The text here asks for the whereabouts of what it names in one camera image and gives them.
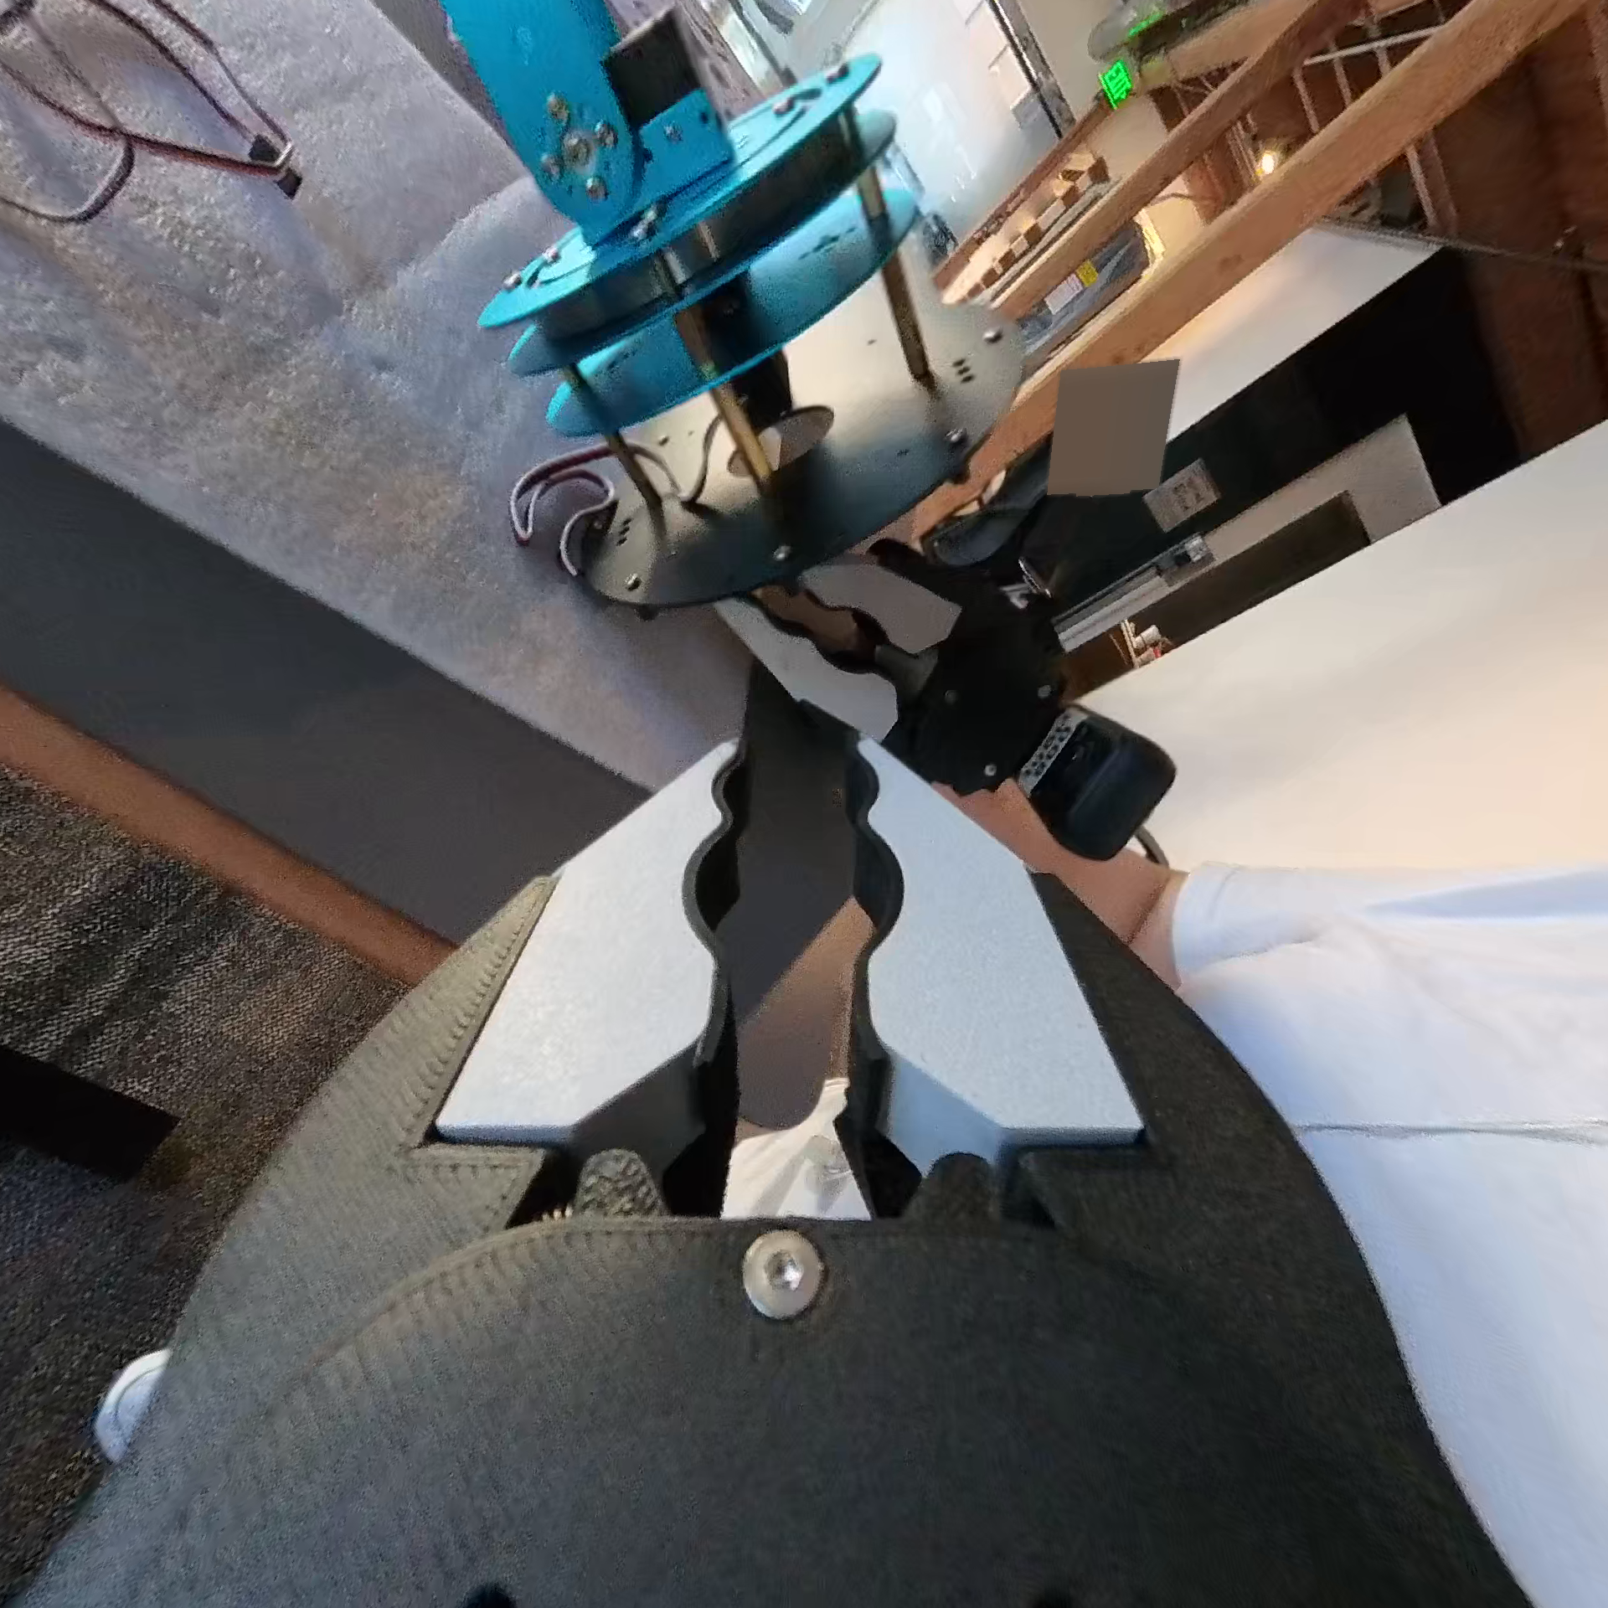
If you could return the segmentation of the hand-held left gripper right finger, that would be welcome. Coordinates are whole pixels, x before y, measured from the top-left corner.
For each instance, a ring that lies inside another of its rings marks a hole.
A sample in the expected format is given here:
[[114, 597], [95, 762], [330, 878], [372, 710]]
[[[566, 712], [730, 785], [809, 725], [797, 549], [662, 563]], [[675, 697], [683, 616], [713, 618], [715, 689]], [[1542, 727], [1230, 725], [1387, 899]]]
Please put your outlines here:
[[905, 1210], [949, 1156], [1010, 1183], [1044, 1150], [1129, 1150], [1138, 1106], [1029, 869], [886, 752], [847, 758], [853, 894], [840, 1146], [870, 1210]]

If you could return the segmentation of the person's right forearm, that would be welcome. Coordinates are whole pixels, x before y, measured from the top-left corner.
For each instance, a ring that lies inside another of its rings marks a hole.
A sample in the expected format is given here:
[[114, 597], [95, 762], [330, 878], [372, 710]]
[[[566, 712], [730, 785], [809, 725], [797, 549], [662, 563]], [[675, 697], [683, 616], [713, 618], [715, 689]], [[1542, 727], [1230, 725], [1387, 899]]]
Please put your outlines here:
[[1169, 871], [1060, 848], [1014, 785], [939, 792], [1165, 982], [1293, 1133], [1603, 1144], [1603, 867]]

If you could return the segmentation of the person's white shirt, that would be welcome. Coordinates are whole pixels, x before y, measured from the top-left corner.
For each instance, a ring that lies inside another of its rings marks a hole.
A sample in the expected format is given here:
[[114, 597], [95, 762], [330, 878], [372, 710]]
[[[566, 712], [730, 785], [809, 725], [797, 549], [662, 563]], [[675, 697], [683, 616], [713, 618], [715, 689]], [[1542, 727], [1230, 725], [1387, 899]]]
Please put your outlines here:
[[1483, 1531], [1533, 1604], [1605, 1604], [1603, 1123], [1301, 1123]]

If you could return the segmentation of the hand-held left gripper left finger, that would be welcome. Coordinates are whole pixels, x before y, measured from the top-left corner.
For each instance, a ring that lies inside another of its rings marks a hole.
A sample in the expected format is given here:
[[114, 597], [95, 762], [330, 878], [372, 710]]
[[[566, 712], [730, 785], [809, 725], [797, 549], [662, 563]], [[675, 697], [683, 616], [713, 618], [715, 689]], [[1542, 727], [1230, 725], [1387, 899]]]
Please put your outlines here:
[[671, 1210], [719, 1210], [738, 1083], [730, 963], [746, 754], [723, 741], [549, 880], [432, 1133], [572, 1173], [639, 1156]]

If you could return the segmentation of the wooden post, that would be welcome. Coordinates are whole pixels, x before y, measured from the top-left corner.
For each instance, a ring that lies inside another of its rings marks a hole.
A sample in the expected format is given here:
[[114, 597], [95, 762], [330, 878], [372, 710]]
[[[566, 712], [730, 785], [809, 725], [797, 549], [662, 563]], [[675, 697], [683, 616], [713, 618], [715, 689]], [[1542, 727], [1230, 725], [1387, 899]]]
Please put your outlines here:
[[[935, 270], [945, 300], [983, 298], [1020, 316], [1035, 308], [1161, 197], [1194, 201], [1175, 183], [1278, 82], [1345, 27], [1393, 4], [1263, 2], [1154, 4], [1131, 21], [1113, 55], [1131, 92], [1096, 103], [1004, 193]], [[1098, 151], [1098, 138], [1132, 134], [1140, 107], [1217, 74], [1217, 84], [1165, 126], [1140, 157]]]
[[1027, 440], [1044, 436], [1062, 371], [1148, 358], [1578, 9], [1582, 4], [1575, 2], [1467, 4], [1184, 250], [1169, 254], [1136, 291], [1121, 296], [1108, 321], [1069, 342], [1050, 375], [1021, 390], [1008, 423]]

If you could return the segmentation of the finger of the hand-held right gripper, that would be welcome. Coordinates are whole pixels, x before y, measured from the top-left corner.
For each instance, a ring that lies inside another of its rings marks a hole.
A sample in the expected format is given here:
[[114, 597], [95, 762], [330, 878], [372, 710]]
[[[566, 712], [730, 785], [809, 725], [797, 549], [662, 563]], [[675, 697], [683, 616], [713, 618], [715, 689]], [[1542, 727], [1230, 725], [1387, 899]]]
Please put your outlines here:
[[897, 695], [880, 672], [838, 666], [801, 628], [748, 599], [719, 599], [713, 612], [796, 704], [876, 741], [893, 731]]
[[872, 555], [841, 555], [807, 568], [799, 587], [828, 610], [872, 620], [895, 649], [910, 654], [933, 649], [960, 616], [960, 605], [876, 563]]

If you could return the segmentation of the blue hobby robot arm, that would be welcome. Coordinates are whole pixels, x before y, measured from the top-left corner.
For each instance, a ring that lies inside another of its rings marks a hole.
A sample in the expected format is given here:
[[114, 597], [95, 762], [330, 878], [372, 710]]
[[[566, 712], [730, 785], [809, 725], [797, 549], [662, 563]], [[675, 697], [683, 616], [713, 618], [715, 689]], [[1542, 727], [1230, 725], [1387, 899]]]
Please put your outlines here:
[[799, 584], [949, 478], [1010, 409], [1014, 325], [947, 302], [914, 266], [918, 203], [866, 111], [878, 61], [845, 57], [721, 113], [692, 23], [665, 5], [445, 4], [518, 161], [572, 224], [480, 325], [551, 377], [564, 448], [508, 497], [514, 540], [572, 488], [554, 559], [606, 620], [690, 614], [713, 656], [656, 658], [644, 714], [685, 675], [732, 691], [752, 652], [719, 599]]

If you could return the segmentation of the grey foam sheet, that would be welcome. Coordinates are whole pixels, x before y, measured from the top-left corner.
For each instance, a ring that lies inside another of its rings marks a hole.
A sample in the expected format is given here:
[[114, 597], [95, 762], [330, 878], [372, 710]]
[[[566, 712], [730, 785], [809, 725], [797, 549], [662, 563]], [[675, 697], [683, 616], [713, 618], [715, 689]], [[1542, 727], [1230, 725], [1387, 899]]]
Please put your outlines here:
[[608, 608], [512, 540], [552, 384], [476, 317], [566, 222], [438, 4], [173, 7], [302, 187], [139, 153], [85, 224], [5, 205], [5, 419], [635, 785], [738, 735], [711, 612]]

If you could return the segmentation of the person's white shoe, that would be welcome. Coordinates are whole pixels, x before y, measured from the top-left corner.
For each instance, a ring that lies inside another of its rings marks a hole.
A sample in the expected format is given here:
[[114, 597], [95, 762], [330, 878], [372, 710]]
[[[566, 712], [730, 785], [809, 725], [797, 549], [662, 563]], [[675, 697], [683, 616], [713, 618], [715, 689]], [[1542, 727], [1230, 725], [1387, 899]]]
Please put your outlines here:
[[170, 1357], [168, 1347], [141, 1353], [108, 1382], [91, 1416], [93, 1445], [106, 1464], [118, 1464], [127, 1456]]

